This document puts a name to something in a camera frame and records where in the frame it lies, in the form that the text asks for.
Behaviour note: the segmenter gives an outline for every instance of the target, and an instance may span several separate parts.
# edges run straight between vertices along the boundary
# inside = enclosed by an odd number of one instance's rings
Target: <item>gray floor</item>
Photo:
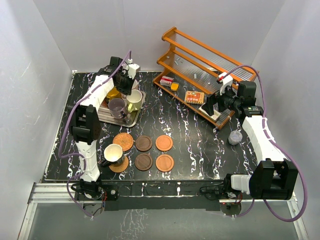
[[[246,210],[250,203],[244,202]],[[289,218],[286,202],[272,202]],[[131,209],[103,212],[94,220],[74,204],[38,204],[29,240],[283,240],[298,239],[293,223],[275,218],[263,202],[236,219],[202,209]]]

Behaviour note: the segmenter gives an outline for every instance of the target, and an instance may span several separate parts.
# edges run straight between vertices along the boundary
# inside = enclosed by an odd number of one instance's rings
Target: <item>white wall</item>
[[[318,0],[287,0],[252,64],[260,70],[271,132],[305,174],[303,221],[311,240],[320,236],[319,13]],[[295,193],[301,206],[300,180]]]
[[[133,51],[143,70],[168,49],[175,26],[251,64],[284,0],[33,0],[72,70],[96,72]]]
[[[32,0],[0,0],[0,238],[17,239],[44,173],[71,70]]]

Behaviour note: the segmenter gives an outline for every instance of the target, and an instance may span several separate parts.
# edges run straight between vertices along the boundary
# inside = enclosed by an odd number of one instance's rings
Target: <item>metal tray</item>
[[[144,91],[141,91],[141,93],[142,93],[142,104],[144,104],[146,93]],[[123,99],[123,100],[124,100],[125,106],[127,106],[127,100],[126,99]],[[106,102],[103,101],[98,110],[98,117],[101,122],[115,124],[115,125],[123,126],[126,128],[131,128],[134,125],[136,125],[140,111],[141,109],[139,109],[138,111],[133,111],[129,113],[130,116],[128,117],[128,121],[125,121],[124,119],[116,119],[111,115]]]

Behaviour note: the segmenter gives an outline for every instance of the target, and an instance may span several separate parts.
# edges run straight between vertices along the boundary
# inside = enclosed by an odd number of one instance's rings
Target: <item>marble tabletop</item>
[[[128,168],[122,173],[114,173],[109,167],[101,168],[103,181],[184,181],[222,180],[226,174],[252,174],[257,166],[256,155],[247,134],[235,118],[218,130],[213,124],[194,113],[167,92],[155,86],[152,81],[160,72],[139,72],[136,80],[139,89],[146,92],[137,123],[131,128],[101,122],[101,134],[97,141],[97,159],[103,159],[104,149],[119,133],[129,133],[136,140],[141,135],[152,138],[153,146],[147,151],[153,158],[153,166],[147,171],[135,167],[135,158],[141,152],[133,147],[125,152],[129,159]],[[95,79],[95,73],[76,73],[68,95],[65,110],[54,142],[42,181],[66,181],[80,172],[78,157],[60,159],[58,148],[68,118],[68,107],[72,107],[87,92]],[[231,131],[240,130],[243,139],[240,144],[231,146],[228,136]],[[173,139],[173,148],[166,154],[174,159],[170,172],[160,172],[156,159],[163,152],[156,148],[158,136],[168,135]],[[63,154],[78,152],[71,135],[67,136]]]

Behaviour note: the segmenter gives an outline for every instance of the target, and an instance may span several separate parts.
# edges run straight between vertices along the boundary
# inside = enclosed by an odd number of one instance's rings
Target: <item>round coaster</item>
[[[140,171],[147,171],[151,168],[153,162],[149,154],[141,153],[135,158],[134,165]]]
[[[168,154],[158,156],[155,161],[156,168],[161,172],[169,172],[175,165],[174,159]]]
[[[134,139],[129,133],[122,132],[114,137],[112,143],[120,145],[122,150],[125,152],[132,148],[134,145]]]
[[[127,156],[125,156],[123,163],[111,164],[109,168],[111,169],[112,172],[122,173],[124,170],[127,169],[128,166],[129,166],[129,159]]]
[[[135,146],[140,152],[146,152],[152,147],[152,139],[142,135],[135,140]]]
[[[155,140],[155,145],[160,151],[166,152],[172,148],[174,142],[172,141],[171,137],[167,135],[161,135]]]

